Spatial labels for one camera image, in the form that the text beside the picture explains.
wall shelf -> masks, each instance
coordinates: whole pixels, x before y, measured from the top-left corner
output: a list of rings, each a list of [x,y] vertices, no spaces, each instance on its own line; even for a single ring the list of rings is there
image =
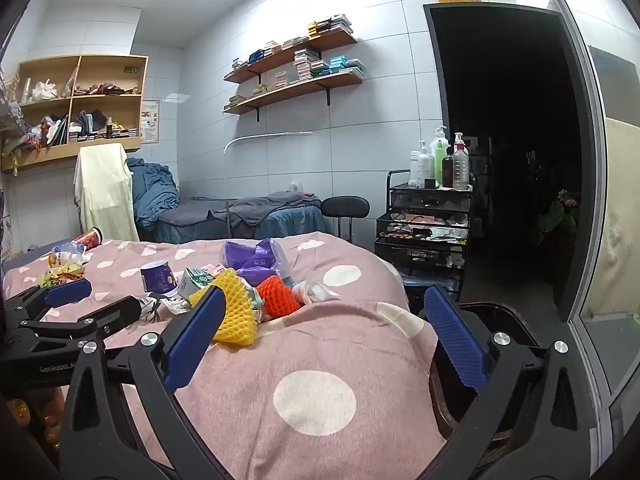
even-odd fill
[[[332,48],[338,48],[339,46],[345,46],[353,43],[357,43],[356,39],[347,31],[342,29],[329,30],[327,32],[323,32],[319,38],[306,40],[302,43],[290,46],[289,48],[283,48],[270,56],[263,57],[254,63],[235,70],[225,76],[225,81],[229,81],[231,83],[244,83],[245,81],[249,81],[252,77],[259,76],[269,70],[273,70],[274,68],[287,63],[293,63],[296,51],[301,48],[310,47],[323,52],[325,50],[331,50]]]
[[[25,82],[31,79],[30,89],[38,81],[49,79],[55,83],[58,92],[62,91],[69,77],[78,68],[72,88],[79,85],[88,88],[104,82],[112,82],[122,89],[138,88],[138,94],[94,94],[78,95],[66,98],[55,98],[46,101],[35,101],[20,106],[25,121],[29,124],[40,124],[43,116],[55,114],[59,117],[69,115],[71,121],[85,110],[93,112],[99,109],[105,117],[125,128],[140,130],[140,108],[146,73],[146,56],[119,56],[103,54],[87,54],[74,56],[57,56],[33,59],[20,63],[20,84],[16,95],[22,95]],[[43,148],[39,153],[29,152],[18,157],[18,168],[45,164],[54,160],[78,156],[82,146],[96,146],[120,142],[127,151],[140,148],[139,137],[122,137],[117,139],[97,139],[84,142],[72,142],[59,146]],[[13,157],[6,156],[0,163],[1,171],[13,171]]]
[[[28,168],[30,166],[37,166],[40,164],[46,164],[48,162],[55,162],[57,160],[63,160],[66,158],[76,158],[80,152],[80,148],[83,146],[98,146],[100,144],[113,144],[119,142],[127,152],[135,152],[140,149],[139,137],[124,137],[121,139],[97,139],[86,140],[84,142],[72,142],[70,144],[62,144],[61,146],[51,146],[50,148],[44,148],[40,152],[29,152],[18,157],[18,168]],[[5,173],[11,173],[14,170],[14,160],[12,156],[4,156],[2,158],[2,171]]]
[[[256,97],[242,101],[235,106],[225,107],[224,113],[242,115],[250,112],[251,110],[258,110],[259,113],[260,107],[279,103],[280,101],[286,101],[287,99],[293,99],[294,97],[299,97],[301,95],[313,94],[314,92],[322,90],[327,92],[327,104],[330,104],[329,90],[331,88],[359,85],[361,83],[362,79],[356,76],[353,72],[338,72],[322,77],[315,77],[306,81],[292,83],[283,88],[272,90],[271,92],[260,94]]]

blue blanket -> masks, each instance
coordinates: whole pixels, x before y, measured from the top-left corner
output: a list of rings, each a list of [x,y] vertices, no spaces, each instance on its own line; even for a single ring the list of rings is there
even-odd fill
[[[167,166],[147,164],[142,158],[129,158],[133,172],[133,216],[136,225],[153,228],[162,211],[180,205],[178,189]]]

dark brown bottle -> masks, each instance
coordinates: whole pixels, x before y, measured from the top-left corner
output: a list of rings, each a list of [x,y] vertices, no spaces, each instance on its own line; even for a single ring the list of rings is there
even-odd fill
[[[453,187],[453,148],[447,148],[447,156],[442,159],[442,185]]]

potted plant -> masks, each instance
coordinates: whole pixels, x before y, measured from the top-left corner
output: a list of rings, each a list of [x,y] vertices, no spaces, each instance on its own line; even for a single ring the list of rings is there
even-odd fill
[[[547,279],[552,285],[556,306],[559,306],[562,298],[574,256],[579,216],[577,198],[564,189],[553,200],[549,211],[538,215],[538,244],[543,252]]]

pink bedspread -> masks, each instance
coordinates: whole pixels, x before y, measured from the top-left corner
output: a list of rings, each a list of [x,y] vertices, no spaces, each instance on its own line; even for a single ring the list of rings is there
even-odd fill
[[[433,329],[408,312],[397,272],[372,253],[321,233],[278,241],[294,280],[317,271],[340,301],[260,325],[251,347],[210,346],[177,399],[237,480],[415,479],[444,444],[429,393]],[[217,264],[222,243],[107,240],[86,264],[91,298],[46,320],[76,320],[127,294],[144,295],[138,267],[145,262],[167,259],[174,272]],[[10,270],[5,297],[34,285],[46,265]],[[138,322],[108,346],[132,344],[167,322]],[[126,391],[150,455],[168,463],[135,389]]]

